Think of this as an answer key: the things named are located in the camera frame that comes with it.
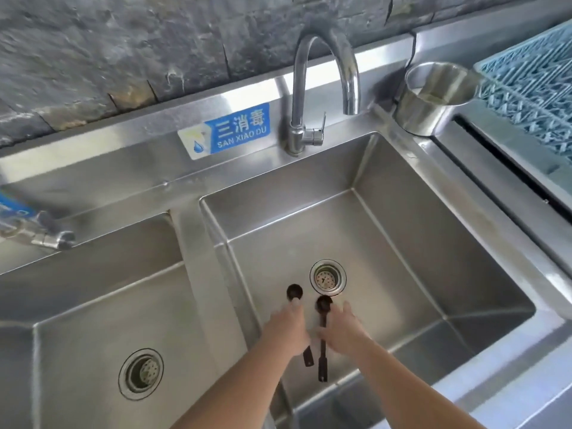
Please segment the blue dish rack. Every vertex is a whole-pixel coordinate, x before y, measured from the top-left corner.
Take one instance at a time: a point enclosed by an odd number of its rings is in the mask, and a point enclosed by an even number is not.
[[[474,68],[487,107],[572,165],[572,20]]]

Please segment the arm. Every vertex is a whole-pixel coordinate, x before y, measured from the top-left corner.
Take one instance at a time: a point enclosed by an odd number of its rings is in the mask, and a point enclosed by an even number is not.
[[[259,342],[171,429],[260,429],[288,362],[309,343],[304,310],[294,299],[272,315]]]
[[[441,396],[375,343],[352,313],[332,304],[328,326],[318,335],[339,353],[349,356],[382,401],[392,429],[484,429],[470,415]]]

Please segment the black ladle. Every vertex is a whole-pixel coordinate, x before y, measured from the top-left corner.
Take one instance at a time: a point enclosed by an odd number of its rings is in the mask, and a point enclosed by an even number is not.
[[[304,295],[304,291],[302,290],[302,286],[299,284],[290,284],[288,289],[286,289],[286,297],[288,298],[288,301],[292,301],[294,298],[301,300],[302,295]],[[314,355],[312,355],[310,346],[304,350],[303,357],[306,367],[312,367],[314,365]]]
[[[326,326],[326,318],[329,313],[329,306],[332,298],[327,295],[320,296],[316,301],[316,310],[320,314],[320,326]],[[318,359],[318,381],[328,382],[328,359],[325,357],[325,341],[320,342],[320,358]]]

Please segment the stone wall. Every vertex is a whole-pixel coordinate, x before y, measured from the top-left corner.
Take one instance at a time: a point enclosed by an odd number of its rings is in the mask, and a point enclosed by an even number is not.
[[[315,17],[360,46],[508,1],[1,0],[0,144],[291,65]]]

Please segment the forearm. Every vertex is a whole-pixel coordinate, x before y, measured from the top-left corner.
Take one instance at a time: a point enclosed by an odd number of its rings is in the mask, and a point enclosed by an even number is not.
[[[172,429],[260,429],[290,358],[276,340],[260,340]]]
[[[380,397],[392,429],[484,429],[373,340],[362,339],[352,357]]]

